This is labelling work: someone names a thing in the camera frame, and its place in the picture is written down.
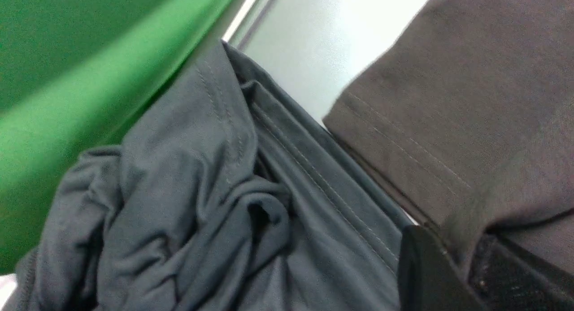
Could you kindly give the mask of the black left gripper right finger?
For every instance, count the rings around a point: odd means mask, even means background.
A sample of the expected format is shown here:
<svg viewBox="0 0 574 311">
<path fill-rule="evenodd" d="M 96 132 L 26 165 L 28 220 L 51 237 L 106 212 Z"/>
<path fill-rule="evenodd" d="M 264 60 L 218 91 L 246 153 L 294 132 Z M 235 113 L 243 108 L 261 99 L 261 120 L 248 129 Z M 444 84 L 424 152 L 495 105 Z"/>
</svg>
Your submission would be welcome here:
<svg viewBox="0 0 574 311">
<path fill-rule="evenodd" d="M 574 309 L 571 274 L 494 235 L 480 238 L 468 284 L 491 311 Z"/>
</svg>

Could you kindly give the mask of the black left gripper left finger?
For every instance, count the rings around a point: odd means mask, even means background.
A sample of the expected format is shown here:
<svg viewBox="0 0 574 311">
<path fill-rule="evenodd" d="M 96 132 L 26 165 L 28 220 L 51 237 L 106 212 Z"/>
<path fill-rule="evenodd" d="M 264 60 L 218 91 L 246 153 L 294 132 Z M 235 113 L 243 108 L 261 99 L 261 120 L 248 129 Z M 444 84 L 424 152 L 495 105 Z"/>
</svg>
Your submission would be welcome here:
<svg viewBox="0 0 574 311">
<path fill-rule="evenodd" d="M 431 231 L 404 227 L 397 276 L 402 311 L 485 311 Z"/>
</svg>

